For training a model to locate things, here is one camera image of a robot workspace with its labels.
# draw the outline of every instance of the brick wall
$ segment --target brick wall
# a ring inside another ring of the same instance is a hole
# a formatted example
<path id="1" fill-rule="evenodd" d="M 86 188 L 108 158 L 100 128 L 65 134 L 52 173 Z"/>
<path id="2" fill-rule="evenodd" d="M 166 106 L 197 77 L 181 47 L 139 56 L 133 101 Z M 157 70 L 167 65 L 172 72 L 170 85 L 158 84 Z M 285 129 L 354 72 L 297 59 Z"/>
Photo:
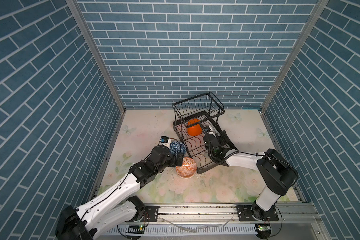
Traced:
<path id="1" fill-rule="evenodd" d="M 360 239 L 360 0 L 330 0 L 265 112 L 333 239 Z"/>
<path id="2" fill-rule="evenodd" d="M 0 0 L 0 240 L 54 236 L 119 114 L 64 0 Z"/>
<path id="3" fill-rule="evenodd" d="M 259 108 L 316 0 L 80 1 L 127 108 Z"/>

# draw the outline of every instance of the floral table surface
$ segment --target floral table surface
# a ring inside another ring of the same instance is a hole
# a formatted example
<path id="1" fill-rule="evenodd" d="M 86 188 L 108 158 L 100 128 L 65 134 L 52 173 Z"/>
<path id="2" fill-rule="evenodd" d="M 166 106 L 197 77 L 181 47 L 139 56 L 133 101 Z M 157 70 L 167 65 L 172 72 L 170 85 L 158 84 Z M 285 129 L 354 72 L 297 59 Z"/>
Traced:
<path id="1" fill-rule="evenodd" d="M 173 110 L 128 110 L 109 159 L 100 193 L 128 172 L 131 165 L 144 159 L 161 136 L 178 138 L 173 130 Z M 257 110 L 226 110 L 219 117 L 220 127 L 235 146 L 247 152 L 274 148 Z M 146 203 L 252 202 L 265 183 L 258 171 L 242 167 L 217 166 L 189 179 L 166 168 L 154 181 L 137 192 Z M 298 201 L 294 190 L 279 201 Z"/>

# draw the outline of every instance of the white cable tray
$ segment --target white cable tray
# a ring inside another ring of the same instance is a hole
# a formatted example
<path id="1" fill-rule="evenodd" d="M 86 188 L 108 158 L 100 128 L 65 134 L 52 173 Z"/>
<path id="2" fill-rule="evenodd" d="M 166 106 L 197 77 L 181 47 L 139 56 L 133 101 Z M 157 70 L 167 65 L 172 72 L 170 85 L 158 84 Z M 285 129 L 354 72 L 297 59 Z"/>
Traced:
<path id="1" fill-rule="evenodd" d="M 196 225 L 196 224 L 181 224 L 181 227 L 190 228 L 196 233 L 189 232 L 171 224 L 155 224 L 149 225 L 145 228 L 145 237 L 157 237 L 157 236 L 187 236 L 187 235 L 243 235 L 243 234 L 257 234 L 255 225 L 250 223 L 235 224 L 234 226 L 226 225 L 224 227 L 207 227 L 208 225 Z M 119 230 L 125 235 L 128 225 L 120 225 Z M 128 229 L 128 232 L 136 232 L 137 229 Z M 111 228 L 103 235 L 115 236 L 120 235 L 117 228 Z M 128 233 L 129 236 L 141 236 L 140 233 Z"/>

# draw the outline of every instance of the dish rack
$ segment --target dish rack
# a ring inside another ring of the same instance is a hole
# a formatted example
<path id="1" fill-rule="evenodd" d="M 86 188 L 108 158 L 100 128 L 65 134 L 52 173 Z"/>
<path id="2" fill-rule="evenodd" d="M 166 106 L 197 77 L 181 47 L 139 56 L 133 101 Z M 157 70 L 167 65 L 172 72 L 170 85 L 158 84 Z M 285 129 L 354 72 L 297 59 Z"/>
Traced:
<path id="1" fill-rule="evenodd" d="M 190 136 L 187 128 L 196 124 L 199 124 L 202 128 L 212 125 L 220 135 L 223 134 L 217 123 L 219 116 L 225 112 L 223 103 L 213 93 L 209 92 L 173 103 L 172 108 L 175 111 L 173 129 L 180 141 L 187 146 L 188 156 L 196 162 L 197 173 L 201 174 L 219 165 L 208 157 L 203 141 L 204 133 Z M 188 125 L 188 121 L 191 119 L 198 119 L 199 121 Z M 236 149 L 230 140 L 227 141 L 227 145 Z"/>

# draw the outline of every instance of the orange bowl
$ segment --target orange bowl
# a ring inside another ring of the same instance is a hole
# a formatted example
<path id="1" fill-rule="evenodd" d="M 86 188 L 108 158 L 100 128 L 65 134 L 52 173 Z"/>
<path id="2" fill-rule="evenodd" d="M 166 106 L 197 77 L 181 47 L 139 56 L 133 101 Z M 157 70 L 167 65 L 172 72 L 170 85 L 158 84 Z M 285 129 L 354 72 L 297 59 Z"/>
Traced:
<path id="1" fill-rule="evenodd" d="M 183 165 L 176 167 L 177 174 L 182 178 L 190 178 L 196 173 L 196 162 L 190 157 L 183 158 Z"/>
<path id="2" fill-rule="evenodd" d="M 198 119 L 193 118 L 193 119 L 191 119 L 191 120 L 189 120 L 189 121 L 187 122 L 187 125 L 189 126 L 189 125 L 194 124 L 195 122 L 198 122 L 198 121 L 199 121 Z M 200 135 L 200 134 L 203 132 L 203 130 L 202 130 L 202 128 L 200 127 L 199 124 L 196 124 L 195 126 L 188 127 L 188 128 L 187 128 L 187 132 L 188 132 L 188 134 L 189 134 L 190 136 L 194 137 L 194 136 Z"/>

